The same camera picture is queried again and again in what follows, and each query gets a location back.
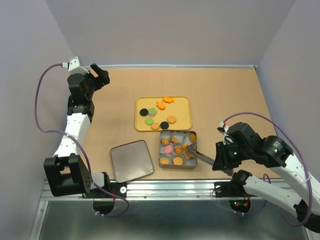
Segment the metal serving tongs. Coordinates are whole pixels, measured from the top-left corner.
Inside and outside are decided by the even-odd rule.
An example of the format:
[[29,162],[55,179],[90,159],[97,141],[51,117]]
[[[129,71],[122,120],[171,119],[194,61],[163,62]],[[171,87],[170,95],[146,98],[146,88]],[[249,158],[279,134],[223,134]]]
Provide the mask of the metal serving tongs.
[[190,156],[191,158],[197,158],[205,163],[207,163],[210,166],[214,165],[215,160],[200,153],[199,151],[197,151],[197,149],[194,146],[188,145],[185,149],[185,152],[187,153],[188,156]]

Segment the gold tin lid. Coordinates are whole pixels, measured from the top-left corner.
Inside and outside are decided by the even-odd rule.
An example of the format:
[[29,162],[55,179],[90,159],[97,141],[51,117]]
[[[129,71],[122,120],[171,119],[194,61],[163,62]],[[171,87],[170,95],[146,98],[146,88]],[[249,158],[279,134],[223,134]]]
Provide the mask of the gold tin lid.
[[132,181],[154,172],[151,155],[144,140],[113,147],[110,156],[118,183]]

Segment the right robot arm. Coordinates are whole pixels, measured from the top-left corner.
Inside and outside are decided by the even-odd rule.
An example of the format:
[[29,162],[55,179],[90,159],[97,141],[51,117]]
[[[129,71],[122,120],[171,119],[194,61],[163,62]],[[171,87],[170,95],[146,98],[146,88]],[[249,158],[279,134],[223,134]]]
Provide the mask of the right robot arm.
[[232,126],[221,122],[217,130],[224,140],[217,142],[214,171],[232,171],[243,161],[253,160],[279,175],[293,191],[269,184],[252,173],[239,170],[230,180],[233,195],[257,196],[292,214],[302,226],[320,231],[320,183],[302,164],[302,158],[281,138],[262,138],[247,123]]

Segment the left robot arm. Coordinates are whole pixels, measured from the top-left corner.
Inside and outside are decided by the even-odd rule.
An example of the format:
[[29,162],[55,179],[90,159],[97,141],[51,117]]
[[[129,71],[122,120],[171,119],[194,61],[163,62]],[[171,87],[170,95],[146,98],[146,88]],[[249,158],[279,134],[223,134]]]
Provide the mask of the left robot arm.
[[83,153],[83,142],[92,123],[95,106],[93,94],[110,83],[109,73],[95,63],[94,73],[74,57],[60,64],[69,72],[67,78],[70,96],[67,102],[66,128],[60,131],[62,139],[52,157],[44,161],[44,171],[51,193],[55,197],[89,193],[93,178],[88,159]]

